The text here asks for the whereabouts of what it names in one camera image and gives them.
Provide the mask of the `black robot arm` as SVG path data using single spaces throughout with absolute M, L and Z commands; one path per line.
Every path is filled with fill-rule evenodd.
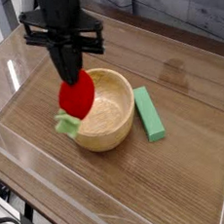
M 83 11 L 80 0 L 38 0 L 39 9 L 19 15 L 26 44 L 47 48 L 61 80 L 78 82 L 83 53 L 104 53 L 103 23 Z

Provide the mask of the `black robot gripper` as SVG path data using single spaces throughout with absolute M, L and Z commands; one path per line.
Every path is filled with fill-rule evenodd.
M 53 64 L 63 82 L 75 85 L 78 82 L 79 71 L 82 68 L 83 53 L 103 54 L 104 43 L 102 38 L 103 23 L 83 10 L 64 29 L 50 27 L 45 23 L 41 9 L 28 11 L 19 15 L 19 21 L 25 28 L 23 38 L 26 44 L 49 48 Z M 59 47 L 67 47 L 66 64 Z

